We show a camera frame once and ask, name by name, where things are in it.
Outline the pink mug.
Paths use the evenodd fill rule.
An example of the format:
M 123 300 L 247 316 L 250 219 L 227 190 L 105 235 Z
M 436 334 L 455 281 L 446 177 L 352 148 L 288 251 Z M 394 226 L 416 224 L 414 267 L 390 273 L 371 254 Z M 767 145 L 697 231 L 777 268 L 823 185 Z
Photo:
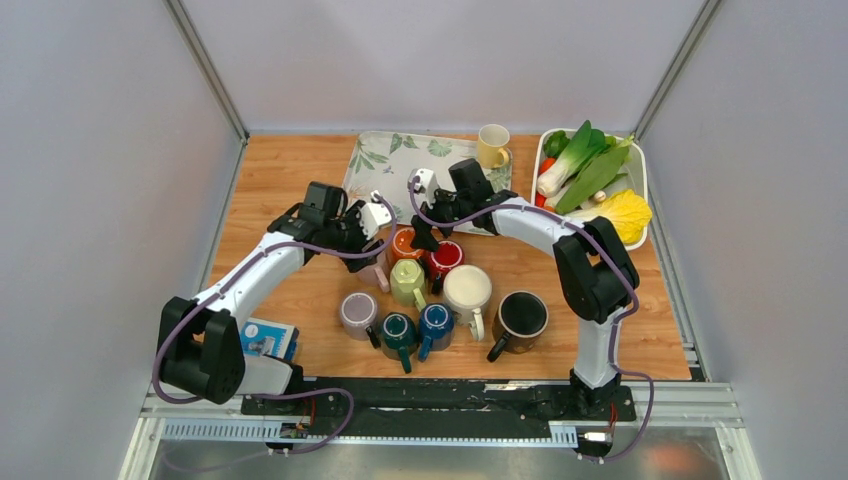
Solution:
M 382 292 L 389 293 L 390 286 L 390 271 L 391 267 L 385 252 L 380 253 L 375 257 L 375 262 L 366 265 L 356 273 L 357 278 L 366 285 L 376 286 Z

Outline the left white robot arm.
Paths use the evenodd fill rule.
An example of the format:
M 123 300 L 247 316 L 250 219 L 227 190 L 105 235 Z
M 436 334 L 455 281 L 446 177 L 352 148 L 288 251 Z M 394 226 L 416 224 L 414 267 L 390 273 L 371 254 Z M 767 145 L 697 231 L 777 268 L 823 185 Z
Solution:
M 174 296 L 161 310 L 151 386 L 171 404 L 224 404 L 237 394 L 267 397 L 282 414 L 300 410 L 306 388 L 283 359 L 245 353 L 247 320 L 287 277 L 317 254 L 353 269 L 381 253 L 376 236 L 396 228 L 391 203 L 373 191 L 347 202 L 345 191 L 311 182 L 303 201 L 274 220 L 259 244 L 221 280 L 191 298 Z

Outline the pale yellow mug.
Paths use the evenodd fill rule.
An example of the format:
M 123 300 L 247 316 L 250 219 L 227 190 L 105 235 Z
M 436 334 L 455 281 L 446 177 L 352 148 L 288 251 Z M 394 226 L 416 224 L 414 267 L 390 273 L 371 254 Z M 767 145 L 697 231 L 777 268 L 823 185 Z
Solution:
M 506 166 L 510 162 L 510 153 L 507 150 L 509 141 L 510 133 L 504 126 L 483 126 L 478 132 L 476 160 L 486 169 Z

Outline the orange mug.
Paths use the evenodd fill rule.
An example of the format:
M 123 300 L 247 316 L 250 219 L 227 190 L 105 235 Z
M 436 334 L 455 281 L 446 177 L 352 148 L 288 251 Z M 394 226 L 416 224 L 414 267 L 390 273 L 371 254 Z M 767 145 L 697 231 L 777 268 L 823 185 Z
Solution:
M 412 241 L 415 237 L 415 230 L 411 226 L 399 228 L 388 239 L 389 252 L 387 255 L 389 267 L 392 268 L 399 260 L 409 259 L 421 262 L 422 256 L 426 253 L 420 248 L 413 248 Z

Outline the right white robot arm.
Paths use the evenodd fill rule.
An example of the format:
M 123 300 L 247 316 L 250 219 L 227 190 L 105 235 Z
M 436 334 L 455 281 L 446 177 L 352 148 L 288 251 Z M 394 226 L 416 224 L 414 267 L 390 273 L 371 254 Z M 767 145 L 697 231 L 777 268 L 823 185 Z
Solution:
M 579 384 L 570 402 L 584 418 L 599 416 L 611 402 L 607 386 L 619 383 L 624 373 L 616 360 L 618 325 L 639 306 L 639 275 L 613 224 L 605 217 L 588 222 L 563 218 L 513 191 L 495 191 L 474 159 L 452 165 L 449 174 L 451 190 L 441 188 L 429 169 L 417 169 L 408 178 L 415 211 L 413 247 L 436 251 L 434 229 L 449 237 L 454 227 L 472 223 L 551 256 L 566 302 L 580 320 L 572 370 Z

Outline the light green faceted mug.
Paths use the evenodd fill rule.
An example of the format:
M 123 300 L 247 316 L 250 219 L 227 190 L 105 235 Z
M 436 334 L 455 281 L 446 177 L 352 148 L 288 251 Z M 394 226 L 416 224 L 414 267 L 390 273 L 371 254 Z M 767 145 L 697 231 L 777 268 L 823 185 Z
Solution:
M 390 272 L 390 288 L 398 304 L 423 310 L 426 306 L 425 285 L 426 274 L 417 261 L 401 259 L 394 264 Z

